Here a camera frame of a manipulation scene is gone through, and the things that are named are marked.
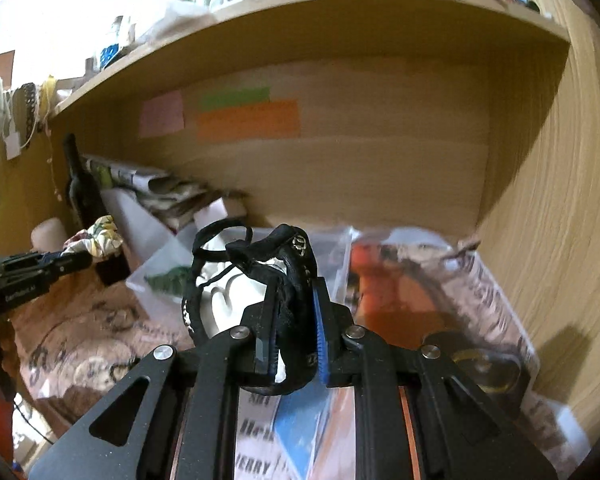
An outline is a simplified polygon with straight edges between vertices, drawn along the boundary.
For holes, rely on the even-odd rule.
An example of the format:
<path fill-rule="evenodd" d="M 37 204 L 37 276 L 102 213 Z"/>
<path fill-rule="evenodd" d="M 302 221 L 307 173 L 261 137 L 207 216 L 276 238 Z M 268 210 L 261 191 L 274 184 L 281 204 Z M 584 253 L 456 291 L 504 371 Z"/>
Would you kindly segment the floral fabric pouch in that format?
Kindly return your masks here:
<path fill-rule="evenodd" d="M 123 238 L 110 214 L 99 217 L 89 228 L 65 241 L 62 253 L 89 254 L 96 261 L 106 260 L 122 252 Z"/>

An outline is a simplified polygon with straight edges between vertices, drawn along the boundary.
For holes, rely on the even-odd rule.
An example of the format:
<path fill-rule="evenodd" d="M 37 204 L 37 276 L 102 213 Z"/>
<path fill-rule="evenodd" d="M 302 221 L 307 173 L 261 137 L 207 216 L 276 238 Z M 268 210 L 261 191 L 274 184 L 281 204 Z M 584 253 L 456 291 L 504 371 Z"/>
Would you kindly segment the green knitted cloth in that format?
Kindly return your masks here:
<path fill-rule="evenodd" d="M 189 266 L 174 266 L 166 272 L 145 275 L 144 282 L 153 292 L 174 298 L 187 297 L 195 287 Z"/>

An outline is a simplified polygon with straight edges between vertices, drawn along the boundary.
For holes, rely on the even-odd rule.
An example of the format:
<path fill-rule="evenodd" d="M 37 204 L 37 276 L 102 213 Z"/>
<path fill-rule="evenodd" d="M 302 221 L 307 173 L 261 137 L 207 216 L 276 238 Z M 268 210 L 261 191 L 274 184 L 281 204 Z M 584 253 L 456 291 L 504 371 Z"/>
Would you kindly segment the black white eye mask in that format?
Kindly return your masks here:
<path fill-rule="evenodd" d="M 317 370 L 312 288 L 317 264 L 309 235 L 281 224 L 254 240 L 250 226 L 223 219 L 198 231 L 192 255 L 182 319 L 195 346 L 211 339 L 201 317 L 202 293 L 237 269 L 265 286 L 264 299 L 242 315 L 242 325 L 254 336 L 254 378 L 245 388 L 262 396 L 286 396 L 310 382 Z"/>

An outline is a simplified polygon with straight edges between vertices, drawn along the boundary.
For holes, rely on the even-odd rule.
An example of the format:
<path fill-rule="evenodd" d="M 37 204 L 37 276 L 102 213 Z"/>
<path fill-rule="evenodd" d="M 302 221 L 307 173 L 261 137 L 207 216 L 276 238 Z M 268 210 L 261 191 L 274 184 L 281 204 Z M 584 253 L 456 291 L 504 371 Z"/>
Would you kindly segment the white mug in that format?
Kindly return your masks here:
<path fill-rule="evenodd" d="M 68 240 L 65 226 L 59 218 L 48 218 L 31 231 L 31 244 L 38 252 L 60 252 Z"/>

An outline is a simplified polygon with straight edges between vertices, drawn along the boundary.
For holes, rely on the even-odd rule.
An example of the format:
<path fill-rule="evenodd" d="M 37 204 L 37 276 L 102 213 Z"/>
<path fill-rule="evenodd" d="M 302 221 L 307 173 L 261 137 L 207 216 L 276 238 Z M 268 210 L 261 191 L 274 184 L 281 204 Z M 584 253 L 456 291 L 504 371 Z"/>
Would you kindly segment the black wine bottle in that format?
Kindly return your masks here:
<path fill-rule="evenodd" d="M 66 161 L 69 170 L 69 183 L 67 184 L 67 197 L 69 204 L 79 219 L 82 229 L 87 229 L 94 222 L 108 214 L 99 187 L 94 177 L 84 168 L 76 136 L 73 133 L 66 135 L 64 143 Z M 95 271 L 102 284 L 110 286 L 124 281 L 130 275 L 130 267 L 125 254 L 119 249 L 112 256 L 95 264 Z"/>

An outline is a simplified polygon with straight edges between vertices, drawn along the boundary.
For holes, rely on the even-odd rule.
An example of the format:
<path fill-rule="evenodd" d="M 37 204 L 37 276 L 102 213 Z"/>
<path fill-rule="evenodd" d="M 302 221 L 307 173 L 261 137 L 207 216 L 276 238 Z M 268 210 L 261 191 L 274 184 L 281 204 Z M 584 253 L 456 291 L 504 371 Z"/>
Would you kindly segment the white paper sheet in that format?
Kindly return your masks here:
<path fill-rule="evenodd" d="M 174 234 L 155 218 L 134 196 L 122 188 L 100 192 L 107 211 L 114 218 L 125 245 L 139 263 L 144 263 L 174 239 Z"/>

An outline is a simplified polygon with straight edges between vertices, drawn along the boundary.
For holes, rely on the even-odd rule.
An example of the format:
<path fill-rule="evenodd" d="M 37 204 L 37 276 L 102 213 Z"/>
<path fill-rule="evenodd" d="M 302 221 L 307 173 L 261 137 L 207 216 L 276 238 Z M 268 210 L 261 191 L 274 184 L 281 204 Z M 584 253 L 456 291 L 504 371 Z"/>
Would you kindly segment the clear plastic bin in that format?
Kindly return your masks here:
<path fill-rule="evenodd" d="M 126 280 L 138 302 L 152 322 L 166 330 L 186 333 L 182 317 L 182 298 L 153 292 L 144 282 L 148 274 L 166 272 L 174 266 L 190 266 L 192 246 L 197 230 L 185 228 L 163 248 L 144 262 Z M 343 304 L 346 301 L 349 263 L 354 229 L 350 226 L 309 234 L 310 245 L 317 263 L 318 275 L 325 279 L 329 297 Z M 215 335 L 238 324 L 242 312 L 264 299 L 265 286 L 247 278 L 239 269 L 227 272 L 219 281 L 204 289 L 201 318 L 209 335 Z"/>

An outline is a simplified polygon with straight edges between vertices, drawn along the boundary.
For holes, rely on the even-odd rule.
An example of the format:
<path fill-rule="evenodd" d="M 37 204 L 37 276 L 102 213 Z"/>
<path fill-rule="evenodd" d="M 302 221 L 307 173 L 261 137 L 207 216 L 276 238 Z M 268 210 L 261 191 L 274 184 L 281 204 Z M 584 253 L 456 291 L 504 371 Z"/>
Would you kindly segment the stack of newspapers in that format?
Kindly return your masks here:
<path fill-rule="evenodd" d="M 246 218 L 242 193 L 212 188 L 172 172 L 83 155 L 85 169 L 102 190 L 121 188 L 174 232 L 189 223 L 205 226 L 224 218 Z"/>

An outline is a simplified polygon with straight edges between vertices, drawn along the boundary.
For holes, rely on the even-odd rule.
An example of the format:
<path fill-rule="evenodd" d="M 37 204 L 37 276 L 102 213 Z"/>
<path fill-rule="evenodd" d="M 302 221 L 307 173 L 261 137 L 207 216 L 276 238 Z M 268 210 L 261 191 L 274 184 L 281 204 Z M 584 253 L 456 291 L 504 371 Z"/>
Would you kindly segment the pink sticky note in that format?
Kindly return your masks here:
<path fill-rule="evenodd" d="M 156 138 L 185 128 L 182 92 L 174 90 L 146 100 L 140 107 L 138 134 L 141 138 Z"/>

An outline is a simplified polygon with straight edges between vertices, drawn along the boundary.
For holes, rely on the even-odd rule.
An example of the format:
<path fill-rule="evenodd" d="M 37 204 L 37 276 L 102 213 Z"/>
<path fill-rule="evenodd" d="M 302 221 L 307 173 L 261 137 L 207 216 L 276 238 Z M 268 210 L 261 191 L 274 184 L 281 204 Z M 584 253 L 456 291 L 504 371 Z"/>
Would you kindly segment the blue liquid bottle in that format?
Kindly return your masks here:
<path fill-rule="evenodd" d="M 108 47 L 104 47 L 100 51 L 99 55 L 99 69 L 103 70 L 107 67 L 112 60 L 118 55 L 120 51 L 120 44 L 110 44 Z"/>

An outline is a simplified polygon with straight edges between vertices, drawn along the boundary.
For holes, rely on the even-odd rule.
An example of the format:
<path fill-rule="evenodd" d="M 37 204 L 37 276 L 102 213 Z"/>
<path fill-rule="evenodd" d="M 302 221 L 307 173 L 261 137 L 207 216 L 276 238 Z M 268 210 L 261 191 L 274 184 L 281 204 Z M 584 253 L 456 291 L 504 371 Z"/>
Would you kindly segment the green sticky note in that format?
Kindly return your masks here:
<path fill-rule="evenodd" d="M 223 108 L 268 102 L 270 99 L 271 89 L 268 87 L 216 90 L 204 94 L 198 101 L 198 108 L 202 112 L 212 112 Z"/>

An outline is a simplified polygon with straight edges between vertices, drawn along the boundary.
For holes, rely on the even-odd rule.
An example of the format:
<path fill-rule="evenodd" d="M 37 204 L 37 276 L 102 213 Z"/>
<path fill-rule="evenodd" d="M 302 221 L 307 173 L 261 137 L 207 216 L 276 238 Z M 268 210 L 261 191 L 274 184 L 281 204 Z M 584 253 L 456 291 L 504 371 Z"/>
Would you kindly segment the orange sticky note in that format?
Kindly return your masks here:
<path fill-rule="evenodd" d="M 207 143 L 298 138 L 300 131 L 299 107 L 294 100 L 221 108 L 196 117 L 196 137 Z"/>

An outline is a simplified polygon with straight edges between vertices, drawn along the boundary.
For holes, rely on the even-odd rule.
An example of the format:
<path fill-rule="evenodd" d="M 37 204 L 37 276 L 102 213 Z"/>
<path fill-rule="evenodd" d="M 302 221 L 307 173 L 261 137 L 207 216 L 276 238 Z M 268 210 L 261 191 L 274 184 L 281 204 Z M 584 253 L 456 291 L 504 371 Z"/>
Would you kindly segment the wooden shelf board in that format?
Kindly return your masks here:
<path fill-rule="evenodd" d="M 475 61 L 569 41 L 565 27 L 549 18 L 496 0 L 242 0 L 148 40 L 61 101 L 52 116 L 272 64 L 381 55 Z"/>

